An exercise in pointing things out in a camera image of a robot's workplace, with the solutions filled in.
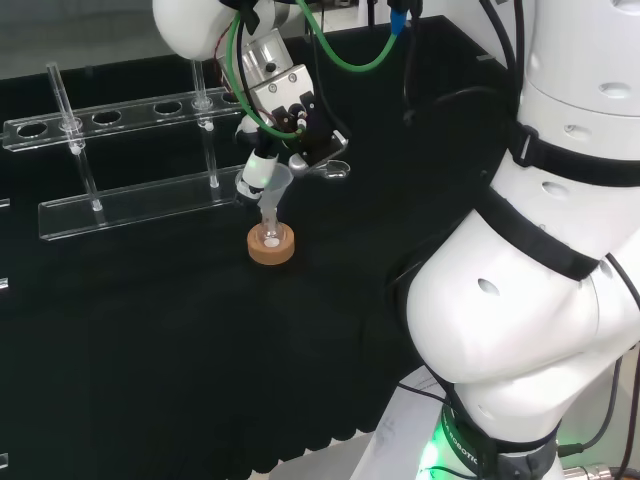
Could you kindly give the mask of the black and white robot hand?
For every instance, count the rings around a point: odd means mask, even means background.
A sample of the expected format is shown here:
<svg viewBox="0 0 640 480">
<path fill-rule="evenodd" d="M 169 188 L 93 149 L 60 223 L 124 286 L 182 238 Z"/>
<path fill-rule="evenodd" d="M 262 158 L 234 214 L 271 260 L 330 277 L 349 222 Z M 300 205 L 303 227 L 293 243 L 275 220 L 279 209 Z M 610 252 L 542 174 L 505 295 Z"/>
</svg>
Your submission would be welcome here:
<svg viewBox="0 0 640 480">
<path fill-rule="evenodd" d="M 256 133 L 236 180 L 241 200 L 257 202 L 263 196 L 276 170 L 279 144 L 290 151 L 288 165 L 296 176 L 324 169 L 346 150 L 348 135 L 330 116 L 306 66 L 275 70 L 259 83 L 245 79 L 240 86 Z"/>
</svg>

